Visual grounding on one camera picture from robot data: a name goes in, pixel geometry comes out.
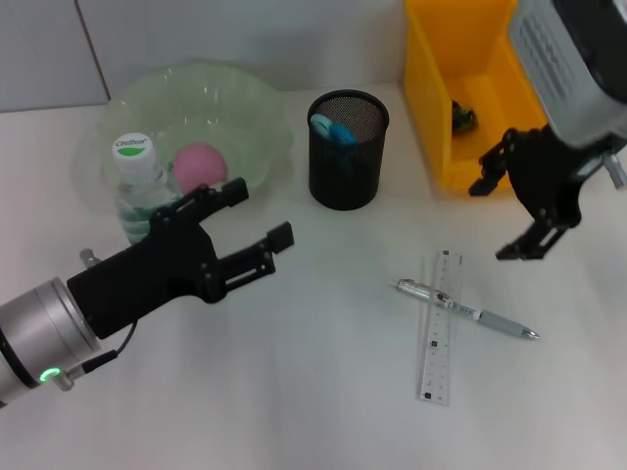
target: yellow plastic bin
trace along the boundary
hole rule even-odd
[[[410,22],[405,92],[437,181],[466,192],[479,158],[515,127],[547,119],[507,40],[515,0],[407,0]],[[479,126],[453,136],[452,100],[473,109]],[[500,189],[510,187],[504,178]]]

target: silver pen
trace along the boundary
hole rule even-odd
[[[488,310],[462,305],[459,302],[451,300],[446,293],[437,291],[425,284],[412,281],[411,279],[401,279],[396,283],[395,287],[399,292],[409,294],[412,297],[416,297],[417,299],[421,299],[426,302],[431,302],[431,294],[433,293],[435,306],[459,313],[476,321],[477,323],[482,324],[483,326],[487,326],[488,328],[499,330],[504,333],[508,333],[509,335],[528,340],[537,340],[540,338],[538,333],[521,325],[520,323],[503,318],[502,316],[496,315]]]

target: clear ruler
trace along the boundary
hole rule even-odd
[[[459,301],[461,289],[461,255],[442,251],[436,253],[431,287]],[[434,305],[432,300],[426,314],[425,334],[422,338],[420,361],[417,374],[417,398],[449,405],[449,356],[451,348],[451,328],[449,313]]]

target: white table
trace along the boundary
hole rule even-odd
[[[214,306],[181,299],[145,317],[120,359],[63,394],[0,412],[7,469],[484,470],[627,465],[627,199],[600,172],[584,222],[543,262],[494,253],[531,218],[514,200],[436,200],[396,85],[381,187],[329,211],[307,186],[306,111],[271,188],[205,223],[223,256],[289,220],[277,273]],[[80,248],[123,249],[111,196],[79,141],[102,108],[0,116],[0,299],[82,269]],[[451,406],[415,399],[418,303],[388,283],[460,250],[462,298],[537,329],[518,341],[454,324]],[[105,342],[118,345],[124,333]]]

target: cable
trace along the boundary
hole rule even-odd
[[[100,354],[99,356],[94,357],[93,359],[85,360],[80,365],[82,367],[82,370],[85,372],[85,374],[89,374],[90,372],[93,372],[94,370],[96,370],[98,367],[102,367],[103,365],[118,358],[120,353],[126,349],[126,346],[128,346],[128,342],[132,338],[136,329],[137,329],[137,320],[133,322],[132,326],[130,327],[130,330],[128,331],[128,334],[126,335],[126,338],[121,343],[119,348],[117,348],[116,350],[105,352],[104,354]]]

